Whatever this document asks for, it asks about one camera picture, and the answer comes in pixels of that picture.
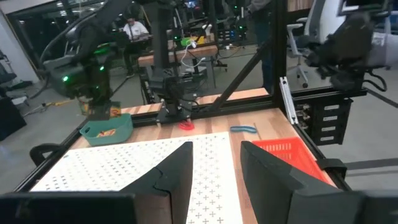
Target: white pegboard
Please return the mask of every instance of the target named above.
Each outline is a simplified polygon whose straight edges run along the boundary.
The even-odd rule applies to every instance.
[[[69,150],[31,191],[118,191],[186,141],[193,142],[187,224],[242,223],[228,132]]]

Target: wooden tabletop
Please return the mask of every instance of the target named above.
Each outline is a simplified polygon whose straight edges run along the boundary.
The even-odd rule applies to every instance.
[[[197,58],[202,58],[202,57],[209,57],[209,56],[214,56],[217,54],[217,46],[211,45],[211,46],[206,46],[206,47],[197,47],[195,49],[190,49],[188,50],[191,52],[195,57]],[[185,51],[184,50],[179,50],[177,52],[177,60],[181,60],[181,58],[184,56]],[[190,53],[187,53],[185,58],[193,58],[193,56]],[[170,62],[174,62],[174,54],[169,53],[169,60]],[[154,56],[149,55],[149,56],[143,56],[138,58],[138,64],[140,67],[146,67],[149,65],[154,64]]]
[[[253,96],[263,96],[267,92],[265,89],[255,89],[246,91],[237,91],[231,95],[229,100],[237,100]],[[199,104],[212,103],[219,95],[204,96],[198,100]],[[126,108],[123,113],[140,114],[151,111],[158,111],[160,104],[136,106]],[[128,142],[151,141],[156,139],[177,138],[184,136],[193,136],[198,134],[210,134],[229,131],[229,127],[236,125],[255,126],[257,134],[249,133],[230,133],[230,143],[233,153],[236,181],[238,186],[239,201],[242,211],[243,223],[257,223],[250,203],[249,195],[243,181],[242,167],[240,163],[241,141],[255,141],[266,139],[279,139],[297,137],[298,134],[292,125],[287,121],[284,114],[279,109],[269,109],[253,111],[247,113],[238,113],[226,116],[194,120],[195,129],[184,131],[178,128],[176,124],[163,125],[161,128],[156,125],[136,128]],[[71,147],[71,149],[89,147],[90,145],[84,138],[80,138]],[[324,176],[331,185],[334,185],[330,177],[324,172]]]

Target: red object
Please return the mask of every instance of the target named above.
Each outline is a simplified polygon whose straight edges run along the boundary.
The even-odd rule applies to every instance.
[[[195,125],[192,122],[182,121],[178,124],[178,127],[182,130],[190,131],[195,129]]]
[[[329,184],[300,138],[253,141],[252,143],[295,168]]]

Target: teal basket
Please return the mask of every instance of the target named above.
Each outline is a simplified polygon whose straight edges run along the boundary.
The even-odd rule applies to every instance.
[[[99,133],[115,129],[111,136],[97,137]],[[127,141],[132,133],[131,114],[122,114],[118,118],[111,118],[107,121],[89,121],[80,129],[80,134],[91,146],[103,146],[117,144]]]

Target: red basket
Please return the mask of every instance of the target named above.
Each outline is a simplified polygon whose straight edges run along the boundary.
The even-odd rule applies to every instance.
[[[253,144],[299,170],[328,183],[300,138],[253,141]]]

